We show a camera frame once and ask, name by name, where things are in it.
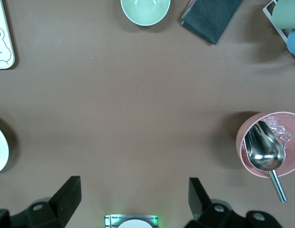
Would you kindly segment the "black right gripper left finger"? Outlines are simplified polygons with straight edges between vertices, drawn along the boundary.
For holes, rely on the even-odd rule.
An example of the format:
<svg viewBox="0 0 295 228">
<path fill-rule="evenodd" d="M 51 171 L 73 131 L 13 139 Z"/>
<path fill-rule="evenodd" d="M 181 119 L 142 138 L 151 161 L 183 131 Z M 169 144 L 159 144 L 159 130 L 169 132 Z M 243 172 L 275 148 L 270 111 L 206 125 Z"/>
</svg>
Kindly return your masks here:
<svg viewBox="0 0 295 228">
<path fill-rule="evenodd" d="M 81 179 L 72 176 L 51 198 L 37 200 L 18 214 L 0 209 L 0 228 L 64 228 L 80 202 Z"/>
</svg>

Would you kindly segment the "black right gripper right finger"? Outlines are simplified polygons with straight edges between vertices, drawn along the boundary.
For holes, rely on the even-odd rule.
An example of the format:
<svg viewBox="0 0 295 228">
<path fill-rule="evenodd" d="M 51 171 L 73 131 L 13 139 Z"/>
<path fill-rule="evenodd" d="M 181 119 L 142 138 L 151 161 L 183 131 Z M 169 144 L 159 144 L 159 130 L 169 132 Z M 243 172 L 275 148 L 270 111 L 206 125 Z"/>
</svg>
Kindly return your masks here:
<svg viewBox="0 0 295 228">
<path fill-rule="evenodd" d="M 188 201 L 193 220 L 187 228 L 280 228 L 280 223 L 263 211 L 237 214 L 228 203 L 211 200 L 198 178 L 189 179 Z"/>
</svg>

